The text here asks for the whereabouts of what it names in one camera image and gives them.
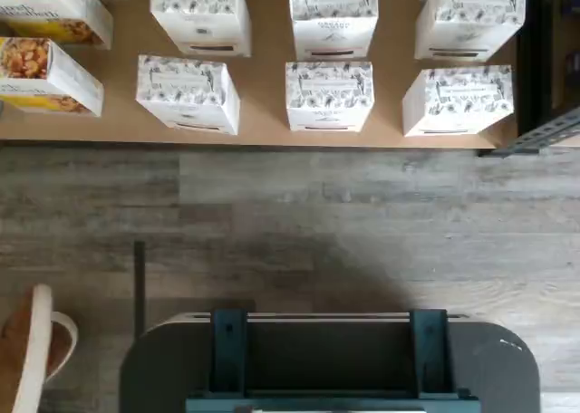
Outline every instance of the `metal shelf frame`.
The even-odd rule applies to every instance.
[[[508,146],[480,152],[506,158],[536,154],[580,135],[580,102],[552,109],[553,0],[527,0],[526,24],[517,38],[517,138]]]

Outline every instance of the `floor plank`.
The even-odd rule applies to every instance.
[[[80,349],[42,411],[105,412],[131,344],[177,312],[447,308],[536,355],[544,410],[580,409],[580,151],[0,149],[0,317],[35,283]]]

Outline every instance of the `black pole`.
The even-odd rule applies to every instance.
[[[134,263],[134,336],[137,340],[145,332],[145,243],[135,241],[133,243]]]

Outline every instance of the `cereal box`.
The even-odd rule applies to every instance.
[[[298,60],[364,58],[379,0],[290,0]]]
[[[150,10],[185,54],[251,53],[246,0],[150,0]]]
[[[112,16],[99,0],[0,0],[0,20],[23,37],[111,49]]]
[[[373,104],[369,62],[286,64],[286,110],[291,130],[358,132]]]
[[[428,69],[402,100],[403,132],[477,134],[513,112],[510,66]]]
[[[237,134],[240,100],[222,62],[140,55],[137,102],[170,128]]]
[[[0,100],[24,111],[100,116],[102,84],[48,39],[0,38]]]
[[[427,0],[415,58],[485,62],[526,21],[526,0]]]

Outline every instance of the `metal bracket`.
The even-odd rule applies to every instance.
[[[417,398],[457,398],[447,311],[411,312]]]
[[[246,392],[247,313],[218,310],[211,315],[213,349],[209,396],[243,398]]]

